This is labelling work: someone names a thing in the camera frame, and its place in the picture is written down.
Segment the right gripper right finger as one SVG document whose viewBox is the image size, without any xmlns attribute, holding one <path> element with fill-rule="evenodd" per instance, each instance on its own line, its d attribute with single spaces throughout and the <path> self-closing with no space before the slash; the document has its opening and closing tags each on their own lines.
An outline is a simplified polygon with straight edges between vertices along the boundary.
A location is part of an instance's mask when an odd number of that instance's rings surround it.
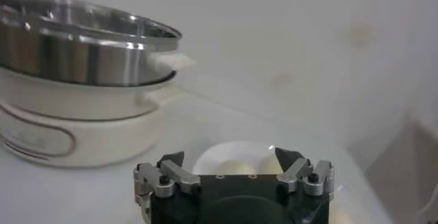
<svg viewBox="0 0 438 224">
<path fill-rule="evenodd" d="M 330 201 L 334 199 L 335 167 L 332 162 L 319 160 L 313 165 L 298 151 L 276 147 L 274 152 L 283 171 L 276 180 L 287 193 L 300 188 L 309 197 L 326 195 Z"/>
</svg>

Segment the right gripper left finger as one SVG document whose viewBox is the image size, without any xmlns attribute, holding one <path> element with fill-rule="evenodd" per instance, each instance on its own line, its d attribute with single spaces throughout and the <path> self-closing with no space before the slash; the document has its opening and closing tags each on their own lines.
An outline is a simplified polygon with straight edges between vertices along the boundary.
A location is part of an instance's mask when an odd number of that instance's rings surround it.
<svg viewBox="0 0 438 224">
<path fill-rule="evenodd" d="M 134 199 L 144 210 L 151 208 L 151 196 L 171 198 L 180 192 L 195 195 L 201 187 L 201 177 L 182 169 L 185 153 L 163 155 L 156 163 L 140 163 L 133 170 Z"/>
</svg>

